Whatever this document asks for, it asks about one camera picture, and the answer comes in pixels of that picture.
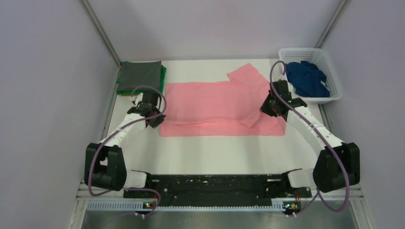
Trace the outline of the pink t shirt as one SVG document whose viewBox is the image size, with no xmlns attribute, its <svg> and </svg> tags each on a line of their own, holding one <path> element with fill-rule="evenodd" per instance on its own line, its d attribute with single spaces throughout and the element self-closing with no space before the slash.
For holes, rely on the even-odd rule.
<svg viewBox="0 0 405 229">
<path fill-rule="evenodd" d="M 160 136 L 283 136 L 284 119 L 260 111 L 270 85 L 258 69 L 248 63 L 227 77 L 214 83 L 168 83 Z"/>
</svg>

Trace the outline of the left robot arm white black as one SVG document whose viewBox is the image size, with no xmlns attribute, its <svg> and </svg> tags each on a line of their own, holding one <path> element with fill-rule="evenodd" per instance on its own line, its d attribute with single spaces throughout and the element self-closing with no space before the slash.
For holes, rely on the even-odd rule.
<svg viewBox="0 0 405 229">
<path fill-rule="evenodd" d="M 135 137 L 148 127 L 156 128 L 165 119 L 160 105 L 166 103 L 162 93 L 144 92 L 129 99 L 129 109 L 117 127 L 99 143 L 90 143 L 85 150 L 85 184 L 89 193 L 98 187 L 109 191 L 135 188 L 141 197 L 153 192 L 149 173 L 130 168 L 134 154 L 129 151 Z"/>
</svg>

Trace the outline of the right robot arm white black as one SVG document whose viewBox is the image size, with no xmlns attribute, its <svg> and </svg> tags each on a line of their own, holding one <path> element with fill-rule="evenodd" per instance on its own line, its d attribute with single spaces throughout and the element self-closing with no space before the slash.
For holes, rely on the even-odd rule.
<svg viewBox="0 0 405 229">
<path fill-rule="evenodd" d="M 323 193 L 353 186 L 360 182 L 360 149 L 355 143 L 345 143 L 319 122 L 301 98 L 292 98 L 285 80 L 270 84 L 269 94 L 260 111 L 283 118 L 293 126 L 314 150 L 317 161 L 313 168 L 286 172 L 280 191 L 294 196 L 300 187 L 315 187 Z"/>
</svg>

